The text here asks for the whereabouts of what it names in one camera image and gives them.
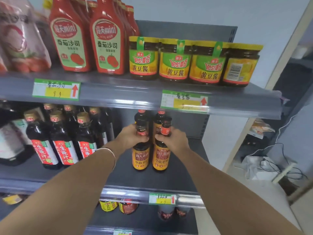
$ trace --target soybean paste jar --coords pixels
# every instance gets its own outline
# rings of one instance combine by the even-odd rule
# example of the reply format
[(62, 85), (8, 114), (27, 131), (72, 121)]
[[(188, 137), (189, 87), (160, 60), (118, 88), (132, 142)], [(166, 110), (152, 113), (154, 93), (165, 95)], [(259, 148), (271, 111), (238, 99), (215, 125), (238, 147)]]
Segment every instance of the soybean paste jar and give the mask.
[(159, 75), (162, 80), (184, 82), (188, 77), (191, 40), (162, 39)]
[(137, 80), (157, 78), (159, 39), (129, 37), (129, 71)]
[(195, 84), (217, 85), (222, 75), (229, 43), (196, 41), (189, 78)]
[(225, 86), (246, 87), (249, 84), (263, 45), (232, 43), (222, 73)]

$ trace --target red arrow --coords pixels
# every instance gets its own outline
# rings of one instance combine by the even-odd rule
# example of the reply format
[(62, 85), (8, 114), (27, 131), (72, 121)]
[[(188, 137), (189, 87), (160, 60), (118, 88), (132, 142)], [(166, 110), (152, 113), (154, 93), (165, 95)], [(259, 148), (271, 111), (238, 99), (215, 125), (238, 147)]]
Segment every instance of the red arrow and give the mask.
[(205, 97), (201, 100), (201, 103), (202, 103), (203, 106), (207, 103)]
[(73, 90), (73, 97), (75, 97), (76, 96), (76, 91), (78, 90), (77, 85), (74, 85), (72, 90)]

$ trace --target store shelf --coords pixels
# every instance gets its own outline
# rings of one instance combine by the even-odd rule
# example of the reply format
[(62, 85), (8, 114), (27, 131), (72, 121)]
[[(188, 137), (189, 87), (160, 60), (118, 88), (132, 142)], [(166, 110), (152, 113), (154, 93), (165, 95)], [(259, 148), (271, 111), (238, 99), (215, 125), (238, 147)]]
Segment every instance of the store shelf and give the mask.
[[(0, 201), (0, 220), (9, 214), (18, 205), (6, 205)], [(93, 217), (85, 230), (85, 235), (108, 234), (113, 235), (115, 230), (132, 231), (132, 235), (142, 234), (190, 234), (198, 235), (197, 222), (194, 210), (190, 210), (186, 218), (177, 214), (173, 219), (163, 222), (158, 218), (158, 206), (139, 205), (138, 209), (125, 215), (116, 208), (111, 212), (104, 212), (98, 205)]]
[[(79, 101), (32, 97), (34, 78), (81, 82)], [(76, 104), (157, 110), (162, 90), (184, 91), (208, 97), (207, 113), (214, 115), (280, 119), (280, 92), (269, 91), (250, 83), (245, 88), (202, 86), (194, 84), (133, 80), (98, 72), (65, 72), (61, 67), (46, 73), (9, 72), (0, 78), (0, 99), (12, 101)]]
[[(208, 160), (200, 139), (189, 139), (189, 145)], [(44, 169), (37, 155), (16, 167), (0, 165), (0, 192), (31, 194), (60, 171)], [(129, 198), (135, 203), (148, 204), (149, 193), (176, 194), (178, 206), (205, 208), (185, 166), (173, 153), (164, 172), (155, 171), (151, 162), (146, 170), (137, 171), (131, 163), (131, 150), (127, 150), (110, 174), (101, 199)]]

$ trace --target hand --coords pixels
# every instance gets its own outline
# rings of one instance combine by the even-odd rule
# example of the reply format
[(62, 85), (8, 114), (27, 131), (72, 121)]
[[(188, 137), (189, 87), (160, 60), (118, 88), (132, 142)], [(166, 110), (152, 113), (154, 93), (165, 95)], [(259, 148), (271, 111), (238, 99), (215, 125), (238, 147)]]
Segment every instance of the hand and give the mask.
[(139, 142), (147, 142), (149, 140), (148, 137), (137, 135), (136, 132), (136, 125), (130, 124), (122, 129), (115, 140), (121, 144), (124, 150), (132, 148)]
[(171, 127), (170, 137), (156, 134), (155, 138), (161, 142), (164, 142), (166, 146), (168, 146), (169, 149), (178, 157), (180, 152), (184, 152), (190, 149), (186, 134), (179, 129), (175, 129), (173, 126)]

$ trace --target barcode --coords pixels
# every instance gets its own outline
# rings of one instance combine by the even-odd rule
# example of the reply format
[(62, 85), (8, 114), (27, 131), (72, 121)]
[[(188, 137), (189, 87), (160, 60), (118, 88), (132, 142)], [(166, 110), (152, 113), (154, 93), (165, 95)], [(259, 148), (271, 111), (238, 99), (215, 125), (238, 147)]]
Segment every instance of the barcode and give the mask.
[(242, 65), (243, 64), (232, 63), (226, 79), (232, 81), (242, 81), (243, 77), (240, 77)]

